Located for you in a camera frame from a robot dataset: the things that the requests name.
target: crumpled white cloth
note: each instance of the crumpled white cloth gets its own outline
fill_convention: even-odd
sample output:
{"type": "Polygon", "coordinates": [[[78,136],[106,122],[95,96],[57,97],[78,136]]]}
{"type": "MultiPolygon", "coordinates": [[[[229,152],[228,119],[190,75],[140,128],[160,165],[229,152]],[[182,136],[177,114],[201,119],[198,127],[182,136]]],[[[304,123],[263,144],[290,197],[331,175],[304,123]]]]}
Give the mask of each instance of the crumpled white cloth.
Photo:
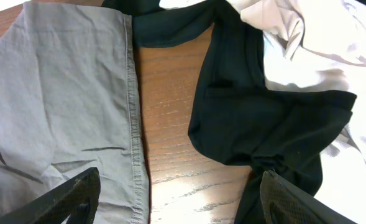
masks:
{"type": "MultiPolygon", "coordinates": [[[[263,30],[269,90],[357,95],[350,122],[321,153],[324,180],[315,197],[366,223],[366,6],[354,0],[227,1],[244,22],[263,30]]],[[[161,0],[160,7],[197,2],[161,0]]]]}

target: wooden surface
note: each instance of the wooden surface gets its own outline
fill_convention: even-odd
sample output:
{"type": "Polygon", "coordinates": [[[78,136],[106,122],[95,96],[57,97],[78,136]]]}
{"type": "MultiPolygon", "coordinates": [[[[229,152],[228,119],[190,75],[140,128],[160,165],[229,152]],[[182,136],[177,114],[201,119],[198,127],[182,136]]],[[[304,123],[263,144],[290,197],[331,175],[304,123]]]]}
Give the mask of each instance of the wooden surface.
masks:
{"type": "MultiPolygon", "coordinates": [[[[100,6],[102,0],[48,0],[100,6]]],[[[0,12],[0,37],[21,12],[0,12]]],[[[187,136],[211,29],[169,49],[135,51],[144,147],[152,182],[151,223],[232,223],[249,167],[227,167],[195,151],[187,136]]]]}

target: gray pants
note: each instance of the gray pants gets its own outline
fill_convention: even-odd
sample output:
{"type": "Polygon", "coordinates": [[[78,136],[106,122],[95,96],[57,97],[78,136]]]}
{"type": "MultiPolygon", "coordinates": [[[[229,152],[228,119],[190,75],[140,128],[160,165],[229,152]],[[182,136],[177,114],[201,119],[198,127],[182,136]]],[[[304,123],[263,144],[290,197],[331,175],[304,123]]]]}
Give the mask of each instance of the gray pants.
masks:
{"type": "Polygon", "coordinates": [[[0,40],[0,216],[89,167],[95,223],[147,223],[130,16],[24,3],[0,40]]]}

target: brown wooden tabletop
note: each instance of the brown wooden tabletop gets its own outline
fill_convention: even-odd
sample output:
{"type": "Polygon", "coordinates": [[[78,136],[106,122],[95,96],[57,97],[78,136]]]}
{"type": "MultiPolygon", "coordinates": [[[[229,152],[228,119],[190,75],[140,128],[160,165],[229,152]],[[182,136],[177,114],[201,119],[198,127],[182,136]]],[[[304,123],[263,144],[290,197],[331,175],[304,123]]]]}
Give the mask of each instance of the brown wooden tabletop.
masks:
{"type": "MultiPolygon", "coordinates": [[[[47,0],[100,6],[103,0],[47,0]]],[[[0,12],[0,37],[22,5],[0,12]]],[[[232,223],[249,167],[228,167],[198,152],[187,136],[211,29],[167,49],[135,51],[143,141],[152,183],[151,223],[232,223]]]]}

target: gray fabric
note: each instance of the gray fabric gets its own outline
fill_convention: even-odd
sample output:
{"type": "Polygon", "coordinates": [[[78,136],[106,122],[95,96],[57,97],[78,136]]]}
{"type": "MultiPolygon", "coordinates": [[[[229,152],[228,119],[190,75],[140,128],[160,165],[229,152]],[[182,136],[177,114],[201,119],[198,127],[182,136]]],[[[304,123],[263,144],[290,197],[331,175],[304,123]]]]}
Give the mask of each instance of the gray fabric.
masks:
{"type": "Polygon", "coordinates": [[[97,167],[94,222],[148,222],[131,33],[113,9],[24,3],[0,40],[0,216],[97,167]]]}

